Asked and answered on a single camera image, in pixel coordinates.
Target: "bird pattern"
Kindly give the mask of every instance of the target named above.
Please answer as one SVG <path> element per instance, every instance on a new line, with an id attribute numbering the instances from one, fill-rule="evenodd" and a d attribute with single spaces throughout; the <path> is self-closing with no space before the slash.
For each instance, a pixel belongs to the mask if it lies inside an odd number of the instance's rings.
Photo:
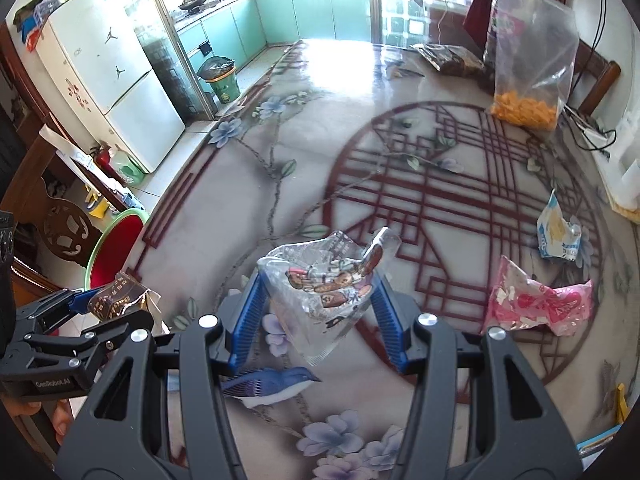
<path id="1" fill-rule="evenodd" d="M 296 366 L 286 370 L 249 370 L 221 384 L 222 393 L 240 400 L 246 407 L 270 405 L 296 396 L 312 383 L 320 382 L 310 370 Z"/>

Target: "green bottle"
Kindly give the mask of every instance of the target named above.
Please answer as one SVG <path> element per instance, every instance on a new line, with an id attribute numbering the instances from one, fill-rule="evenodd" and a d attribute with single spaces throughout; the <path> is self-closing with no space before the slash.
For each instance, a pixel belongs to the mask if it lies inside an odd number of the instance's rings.
<path id="1" fill-rule="evenodd" d="M 109 156 L 111 157 L 109 165 L 125 184 L 136 186 L 142 183 L 145 174 L 134 164 L 127 153 L 117 148 L 109 148 Z"/>

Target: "person's hand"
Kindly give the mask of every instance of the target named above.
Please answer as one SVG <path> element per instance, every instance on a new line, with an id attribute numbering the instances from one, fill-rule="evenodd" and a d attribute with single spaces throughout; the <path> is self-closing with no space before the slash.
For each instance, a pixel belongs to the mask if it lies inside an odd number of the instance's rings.
<path id="1" fill-rule="evenodd" d="M 20 417 L 20 415 L 35 415 L 40 411 L 42 403 L 20 402 L 20 400 L 14 399 L 13 397 L 7 396 L 5 394 L 0 394 L 0 400 L 2 400 L 4 407 L 9 413 L 9 416 L 14 420 L 15 425 L 22 433 L 22 436 L 27 440 L 31 447 L 33 447 L 33 449 L 38 450 L 37 444 L 30 437 L 29 433 L 26 431 L 26 428 L 18 417 Z M 69 426 L 73 421 L 74 416 L 71 412 L 71 405 L 69 405 L 69 401 L 66 399 L 59 400 L 56 405 L 56 409 L 53 412 L 53 416 L 51 417 L 51 424 L 53 425 L 54 430 L 56 430 L 56 440 L 59 444 L 62 444 L 62 440 L 64 439 L 66 432 L 68 431 Z"/>

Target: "orange snack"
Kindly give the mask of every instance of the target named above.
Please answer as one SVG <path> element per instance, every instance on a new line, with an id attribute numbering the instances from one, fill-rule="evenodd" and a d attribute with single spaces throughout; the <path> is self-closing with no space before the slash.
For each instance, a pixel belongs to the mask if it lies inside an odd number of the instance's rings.
<path id="1" fill-rule="evenodd" d="M 515 90 L 496 94 L 491 113 L 516 126 L 552 131 L 558 121 L 558 108 L 529 97 L 519 98 Z"/>

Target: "fire extinguisher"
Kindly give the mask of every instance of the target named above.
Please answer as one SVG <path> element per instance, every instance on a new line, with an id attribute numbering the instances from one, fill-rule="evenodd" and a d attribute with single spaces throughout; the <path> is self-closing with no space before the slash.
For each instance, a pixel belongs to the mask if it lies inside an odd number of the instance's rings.
<path id="1" fill-rule="evenodd" d="M 96 146 L 91 151 L 91 157 L 94 160 L 96 166 L 98 166 L 98 168 L 103 170 L 107 176 L 114 178 L 123 186 L 126 186 L 126 184 L 122 181 L 120 176 L 115 172 L 115 170 L 109 164 L 111 160 L 111 156 L 109 155 L 108 145 L 100 144 L 100 147 Z"/>

